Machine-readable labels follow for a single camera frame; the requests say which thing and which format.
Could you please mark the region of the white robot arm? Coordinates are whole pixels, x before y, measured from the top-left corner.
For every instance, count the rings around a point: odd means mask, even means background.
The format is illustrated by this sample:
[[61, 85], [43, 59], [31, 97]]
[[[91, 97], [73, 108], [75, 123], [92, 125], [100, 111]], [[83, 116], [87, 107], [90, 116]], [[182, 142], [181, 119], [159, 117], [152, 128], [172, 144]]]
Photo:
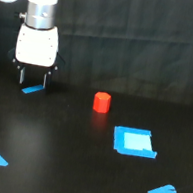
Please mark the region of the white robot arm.
[[[0, 0], [12, 3], [18, 0]], [[63, 58], [58, 53], [58, 28], [55, 23], [55, 10], [58, 0], [27, 0], [27, 11], [19, 13], [22, 25], [15, 47], [8, 52], [19, 70], [19, 84], [24, 83], [26, 66], [35, 65], [47, 69], [43, 84], [23, 89], [23, 93], [44, 90], [49, 85], [53, 71], [58, 68], [58, 60]]]

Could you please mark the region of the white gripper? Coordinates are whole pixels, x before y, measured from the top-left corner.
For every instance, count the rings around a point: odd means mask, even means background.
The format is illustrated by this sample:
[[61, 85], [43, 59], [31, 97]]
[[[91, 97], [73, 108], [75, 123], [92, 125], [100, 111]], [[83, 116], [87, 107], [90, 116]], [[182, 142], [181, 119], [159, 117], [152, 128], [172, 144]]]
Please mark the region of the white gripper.
[[[48, 30], [32, 29], [23, 23], [20, 26], [18, 39], [15, 47], [8, 52], [8, 56], [12, 62], [18, 64], [29, 64], [41, 67], [48, 67], [56, 70], [59, 63], [65, 62], [58, 53], [59, 39], [58, 29], [56, 27]], [[19, 86], [22, 88], [24, 84], [26, 68], [19, 67]], [[46, 72], [43, 79], [43, 88], [45, 93], [50, 87], [52, 72]]]

